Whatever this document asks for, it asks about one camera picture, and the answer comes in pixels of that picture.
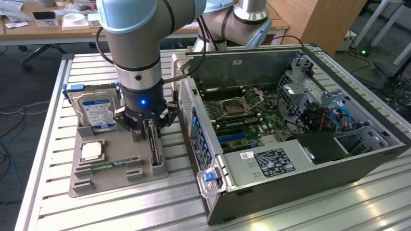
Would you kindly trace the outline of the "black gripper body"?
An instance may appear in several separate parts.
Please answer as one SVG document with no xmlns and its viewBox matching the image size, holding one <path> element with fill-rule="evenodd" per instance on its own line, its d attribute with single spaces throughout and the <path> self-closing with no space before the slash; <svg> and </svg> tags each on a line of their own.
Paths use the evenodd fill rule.
<svg viewBox="0 0 411 231">
<path fill-rule="evenodd" d="M 159 119 L 167 109 L 163 92 L 164 81 L 147 90 L 132 90 L 120 85 L 125 102 L 125 114 L 135 119 Z"/>
</svg>

